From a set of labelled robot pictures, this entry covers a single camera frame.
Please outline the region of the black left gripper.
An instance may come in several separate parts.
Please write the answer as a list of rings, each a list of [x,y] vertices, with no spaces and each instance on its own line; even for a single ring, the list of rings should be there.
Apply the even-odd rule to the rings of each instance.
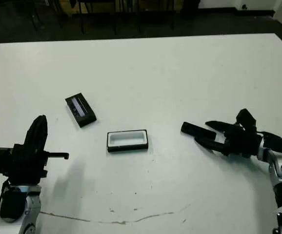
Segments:
[[[48,136],[45,115],[38,116],[27,131],[25,144],[15,144],[11,153],[8,179],[12,185],[37,185],[47,176],[44,167],[49,158],[68,159],[68,153],[51,153],[44,150]]]

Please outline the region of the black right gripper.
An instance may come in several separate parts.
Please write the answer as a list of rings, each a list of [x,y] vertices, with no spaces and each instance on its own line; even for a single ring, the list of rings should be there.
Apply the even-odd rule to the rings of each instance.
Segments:
[[[195,137],[195,141],[202,147],[220,152],[225,156],[241,154],[244,157],[257,156],[262,142],[262,136],[257,133],[255,123],[241,125],[211,120],[206,126],[224,133],[224,143],[206,137]]]

